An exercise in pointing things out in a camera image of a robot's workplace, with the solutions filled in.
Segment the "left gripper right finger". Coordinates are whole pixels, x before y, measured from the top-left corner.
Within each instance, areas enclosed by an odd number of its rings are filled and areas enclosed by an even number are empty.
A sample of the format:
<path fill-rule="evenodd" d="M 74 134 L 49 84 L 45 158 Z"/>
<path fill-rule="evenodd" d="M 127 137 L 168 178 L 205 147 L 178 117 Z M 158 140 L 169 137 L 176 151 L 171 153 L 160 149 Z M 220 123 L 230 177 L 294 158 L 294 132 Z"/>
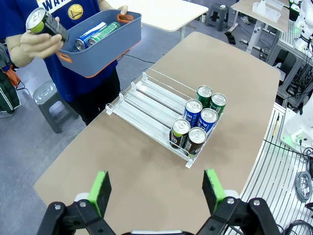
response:
<path fill-rule="evenodd" d="M 244 235 L 279 235 L 279 228 L 263 198 L 248 202 L 226 196 L 215 170 L 203 174 L 202 190 L 210 217 L 197 232 L 199 235 L 221 235 L 228 228 L 240 228 Z"/>

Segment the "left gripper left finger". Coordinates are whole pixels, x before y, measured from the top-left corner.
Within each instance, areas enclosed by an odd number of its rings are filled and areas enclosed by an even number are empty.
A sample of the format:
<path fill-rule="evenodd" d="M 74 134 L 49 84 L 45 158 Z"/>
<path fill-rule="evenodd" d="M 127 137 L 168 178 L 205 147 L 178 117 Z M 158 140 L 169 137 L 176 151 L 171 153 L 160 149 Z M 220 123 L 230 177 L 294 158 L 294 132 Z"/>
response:
<path fill-rule="evenodd" d="M 113 235 L 115 232 L 104 220 L 112 191 L 109 173 L 99 171 L 86 199 L 67 206 L 52 202 L 43 216 L 38 235 L 73 235 L 86 230 L 90 235 Z"/>

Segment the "person right hand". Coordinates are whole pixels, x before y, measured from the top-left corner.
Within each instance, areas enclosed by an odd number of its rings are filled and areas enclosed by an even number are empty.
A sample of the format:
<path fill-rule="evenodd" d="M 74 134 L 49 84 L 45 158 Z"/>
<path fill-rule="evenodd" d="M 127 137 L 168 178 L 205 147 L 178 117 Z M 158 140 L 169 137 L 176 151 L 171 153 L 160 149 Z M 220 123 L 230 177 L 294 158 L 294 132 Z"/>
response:
<path fill-rule="evenodd" d="M 47 33 L 36 35 L 27 31 L 21 37 L 21 48 L 31 58 L 45 59 L 55 54 L 63 45 L 64 42 L 60 34 L 54 36 Z"/>

